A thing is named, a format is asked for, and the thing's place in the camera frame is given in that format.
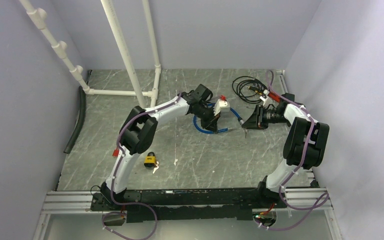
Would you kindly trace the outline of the red cable padlock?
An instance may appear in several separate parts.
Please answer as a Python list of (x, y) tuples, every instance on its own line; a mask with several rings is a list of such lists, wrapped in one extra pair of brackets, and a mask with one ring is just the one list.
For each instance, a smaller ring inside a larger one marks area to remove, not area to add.
[(112, 156), (113, 156), (114, 158), (117, 158), (118, 155), (119, 155), (119, 149), (116, 148), (116, 149), (113, 151)]

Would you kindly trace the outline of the keys of yellow padlock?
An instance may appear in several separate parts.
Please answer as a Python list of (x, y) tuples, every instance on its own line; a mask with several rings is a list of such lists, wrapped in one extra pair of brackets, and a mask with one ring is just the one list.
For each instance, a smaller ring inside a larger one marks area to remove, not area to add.
[(152, 170), (152, 173), (154, 174), (159, 169), (159, 162), (157, 161), (154, 165), (154, 168)]

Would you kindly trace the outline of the yellow padlock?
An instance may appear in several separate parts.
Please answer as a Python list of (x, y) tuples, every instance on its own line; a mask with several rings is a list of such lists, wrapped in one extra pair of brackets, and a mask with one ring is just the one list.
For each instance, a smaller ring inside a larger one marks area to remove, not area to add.
[(156, 168), (157, 167), (157, 159), (156, 159), (156, 155), (154, 152), (150, 151), (145, 160), (144, 160), (144, 163), (143, 165), (147, 168), (147, 169), (153, 169), (153, 168)]

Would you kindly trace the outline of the blue cable lock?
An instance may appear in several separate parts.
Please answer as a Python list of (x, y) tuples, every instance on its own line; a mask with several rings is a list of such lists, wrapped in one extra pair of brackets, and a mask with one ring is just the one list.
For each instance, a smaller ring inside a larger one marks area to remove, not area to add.
[[(214, 110), (216, 106), (215, 102), (207, 102), (204, 104), (203, 109), (204, 110)], [(244, 122), (243, 118), (238, 114), (238, 112), (229, 107), (228, 112), (231, 112), (237, 119), (237, 121), (240, 123), (240, 125)], [(213, 134), (221, 134), (221, 133), (227, 133), (233, 131), (234, 127), (225, 127), (225, 128), (219, 128), (218, 127), (218, 120), (221, 116), (221, 113), (217, 113), (216, 115), (205, 115), (204, 113), (200, 113), (200, 115), (194, 115), (192, 118), (193, 126), (197, 131), (203, 134), (207, 135), (213, 135)]]

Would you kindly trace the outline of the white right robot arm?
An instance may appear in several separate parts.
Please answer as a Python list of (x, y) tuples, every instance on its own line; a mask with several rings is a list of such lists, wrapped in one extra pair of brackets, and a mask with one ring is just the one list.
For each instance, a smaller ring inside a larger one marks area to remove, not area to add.
[(305, 106), (295, 102), (295, 95), (284, 93), (275, 108), (257, 105), (251, 116), (242, 121), (247, 130), (265, 130), (269, 124), (287, 124), (290, 129), (283, 147), (279, 166), (258, 184), (256, 203), (269, 207), (287, 182), (300, 170), (318, 167), (324, 157), (330, 126), (315, 120)]

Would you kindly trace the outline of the small keys of blue lock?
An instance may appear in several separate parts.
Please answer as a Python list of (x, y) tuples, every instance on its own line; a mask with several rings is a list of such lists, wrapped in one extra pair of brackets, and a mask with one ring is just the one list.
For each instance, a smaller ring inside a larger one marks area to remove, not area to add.
[(248, 135), (248, 129), (243, 128), (243, 132), (244, 132), (244, 138), (246, 139)]

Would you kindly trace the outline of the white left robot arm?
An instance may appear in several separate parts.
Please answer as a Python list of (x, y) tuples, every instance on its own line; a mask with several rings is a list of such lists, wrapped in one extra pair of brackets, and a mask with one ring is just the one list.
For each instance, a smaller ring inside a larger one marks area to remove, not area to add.
[(159, 125), (192, 114), (200, 119), (204, 130), (217, 132), (220, 115), (208, 105), (211, 97), (212, 91), (199, 84), (196, 89), (181, 92), (160, 105), (150, 108), (136, 106), (130, 111), (116, 140), (119, 153), (114, 168), (100, 187), (103, 202), (109, 209), (117, 210), (123, 205), (130, 173), (139, 156), (152, 145)]

